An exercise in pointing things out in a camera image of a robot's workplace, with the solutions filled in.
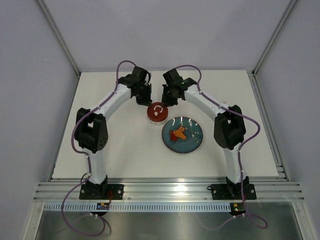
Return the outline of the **red round lunch box lid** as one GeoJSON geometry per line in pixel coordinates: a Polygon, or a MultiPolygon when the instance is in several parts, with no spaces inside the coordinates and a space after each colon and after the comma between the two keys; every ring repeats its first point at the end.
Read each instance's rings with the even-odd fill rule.
{"type": "Polygon", "coordinates": [[[153,102],[147,108],[147,117],[153,121],[162,121],[168,118],[169,110],[161,102],[153,102]]]}

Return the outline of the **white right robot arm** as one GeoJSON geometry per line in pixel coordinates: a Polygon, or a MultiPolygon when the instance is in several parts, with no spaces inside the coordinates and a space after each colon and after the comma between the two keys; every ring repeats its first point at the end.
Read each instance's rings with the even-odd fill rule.
{"type": "Polygon", "coordinates": [[[163,74],[165,84],[161,103],[167,107],[178,104],[178,100],[187,101],[213,120],[213,138],[223,149],[227,166],[226,193],[231,198],[239,198],[244,192],[243,168],[239,164],[237,151],[244,142],[246,127],[242,110],[239,106],[227,106],[220,101],[210,98],[200,88],[200,84],[192,78],[184,79],[173,68],[163,74]]]}

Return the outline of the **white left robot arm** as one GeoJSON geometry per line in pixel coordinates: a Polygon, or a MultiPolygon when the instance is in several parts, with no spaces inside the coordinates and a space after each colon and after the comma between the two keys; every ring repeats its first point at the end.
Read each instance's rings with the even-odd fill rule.
{"type": "Polygon", "coordinates": [[[77,153],[87,157],[87,177],[81,180],[81,200],[122,199],[123,186],[108,184],[103,149],[109,134],[107,122],[116,110],[131,98],[142,106],[152,103],[150,84],[151,73],[135,66],[130,74],[117,76],[114,90],[94,108],[80,108],[76,113],[76,124],[72,131],[71,143],[77,143],[77,153]]]}

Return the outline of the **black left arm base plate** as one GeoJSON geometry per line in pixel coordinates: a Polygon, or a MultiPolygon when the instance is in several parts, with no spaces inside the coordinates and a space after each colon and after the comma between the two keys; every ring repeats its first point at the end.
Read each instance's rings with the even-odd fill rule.
{"type": "Polygon", "coordinates": [[[80,200],[122,200],[123,184],[83,184],[80,188],[80,200]]]}

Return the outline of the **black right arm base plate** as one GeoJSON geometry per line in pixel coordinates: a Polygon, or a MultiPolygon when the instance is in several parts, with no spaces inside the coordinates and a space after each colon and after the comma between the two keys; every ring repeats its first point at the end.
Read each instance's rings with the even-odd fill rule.
{"type": "Polygon", "coordinates": [[[243,188],[240,184],[235,186],[227,183],[211,184],[207,186],[207,190],[211,192],[213,200],[242,200],[242,190],[245,200],[257,199],[255,185],[251,183],[244,185],[243,188]]]}

